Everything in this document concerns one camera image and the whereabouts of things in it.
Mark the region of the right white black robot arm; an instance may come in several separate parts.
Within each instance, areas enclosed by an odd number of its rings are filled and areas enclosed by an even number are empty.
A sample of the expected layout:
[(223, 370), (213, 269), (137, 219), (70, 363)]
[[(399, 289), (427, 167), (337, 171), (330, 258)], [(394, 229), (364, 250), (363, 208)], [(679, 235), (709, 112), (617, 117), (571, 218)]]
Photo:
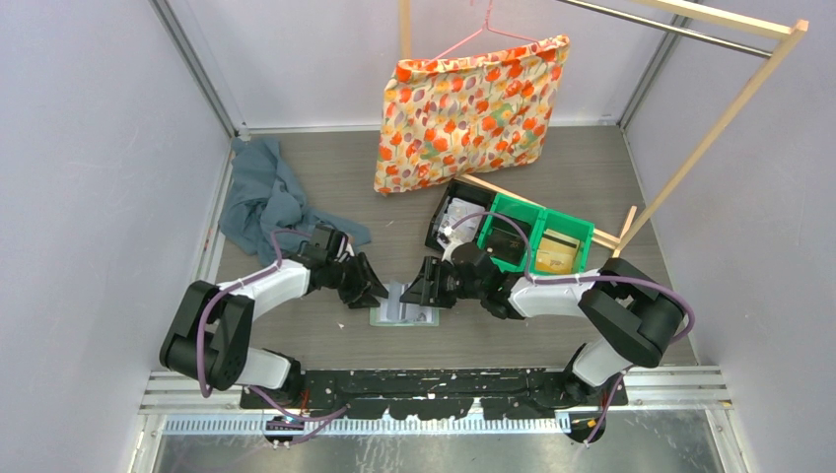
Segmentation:
[(669, 345), (693, 325), (690, 306), (676, 292), (622, 258), (610, 258), (584, 273), (535, 277), (500, 269), (472, 242), (455, 246), (442, 258), (426, 257), (398, 300), (436, 308), (475, 300), (500, 319), (587, 319), (599, 337), (579, 349), (562, 379), (566, 397), (581, 405), (597, 397), (616, 374), (657, 367)]

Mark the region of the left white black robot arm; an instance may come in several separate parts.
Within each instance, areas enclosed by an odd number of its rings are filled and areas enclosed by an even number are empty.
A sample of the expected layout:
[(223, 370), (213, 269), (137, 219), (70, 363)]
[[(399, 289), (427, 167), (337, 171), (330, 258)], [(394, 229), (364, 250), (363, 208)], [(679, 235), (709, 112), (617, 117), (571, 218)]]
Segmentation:
[(388, 291), (349, 236), (317, 225), (294, 253), (238, 280), (191, 283), (162, 343), (161, 365), (198, 382), (203, 396), (255, 385), (276, 406), (294, 406), (303, 392), (290, 357), (251, 346), (254, 322), (280, 304), (330, 289), (350, 308), (373, 308)]

